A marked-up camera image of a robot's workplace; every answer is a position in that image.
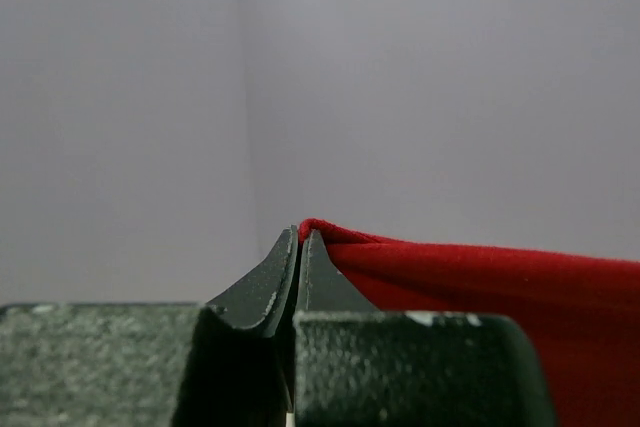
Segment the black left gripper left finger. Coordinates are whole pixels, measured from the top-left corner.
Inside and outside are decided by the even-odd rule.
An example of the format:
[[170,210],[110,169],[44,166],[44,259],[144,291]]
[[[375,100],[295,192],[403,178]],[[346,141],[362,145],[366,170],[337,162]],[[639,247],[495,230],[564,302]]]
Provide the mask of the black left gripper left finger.
[[298,234],[206,303],[1,310],[5,426],[282,426]]

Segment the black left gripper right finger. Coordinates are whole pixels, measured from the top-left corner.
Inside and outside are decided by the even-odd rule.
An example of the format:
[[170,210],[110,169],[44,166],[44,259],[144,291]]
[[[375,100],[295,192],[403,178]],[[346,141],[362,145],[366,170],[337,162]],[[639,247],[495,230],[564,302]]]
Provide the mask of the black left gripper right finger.
[[537,353],[501,315],[375,307],[304,241],[295,334],[299,426],[554,426]]

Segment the red t shirt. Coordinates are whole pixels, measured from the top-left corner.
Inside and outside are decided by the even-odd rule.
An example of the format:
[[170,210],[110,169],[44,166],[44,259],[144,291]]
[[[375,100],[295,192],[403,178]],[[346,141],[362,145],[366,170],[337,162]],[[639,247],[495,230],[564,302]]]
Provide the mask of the red t shirt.
[[338,270],[384,310],[505,315],[532,340],[563,426],[639,422],[639,265],[495,246],[415,243],[320,219]]

